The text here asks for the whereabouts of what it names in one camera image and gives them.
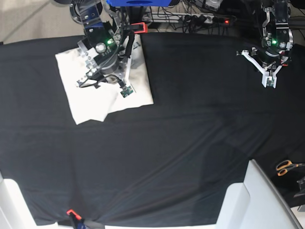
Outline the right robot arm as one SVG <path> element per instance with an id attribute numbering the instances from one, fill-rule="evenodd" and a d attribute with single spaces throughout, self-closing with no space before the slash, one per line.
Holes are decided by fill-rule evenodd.
<path id="1" fill-rule="evenodd" d="M 70 3 L 72 19 L 83 26 L 84 38 L 78 42 L 78 52 L 87 67 L 76 85 L 99 88 L 101 83 L 116 84 L 125 98 L 134 92 L 129 73 L 135 34 L 124 23 L 123 10 L 109 9 L 112 21 L 102 21 L 102 10 L 100 0 Z"/>

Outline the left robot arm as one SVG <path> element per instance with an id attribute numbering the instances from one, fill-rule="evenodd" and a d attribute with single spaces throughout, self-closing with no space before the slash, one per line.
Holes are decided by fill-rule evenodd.
<path id="1" fill-rule="evenodd" d="M 276 88 L 277 74 L 291 62 L 294 43 L 288 23 L 291 7 L 286 0 L 256 0 L 245 4 L 252 10 L 262 47 L 242 50 L 236 55 L 243 56 L 262 74 L 265 88 Z"/>

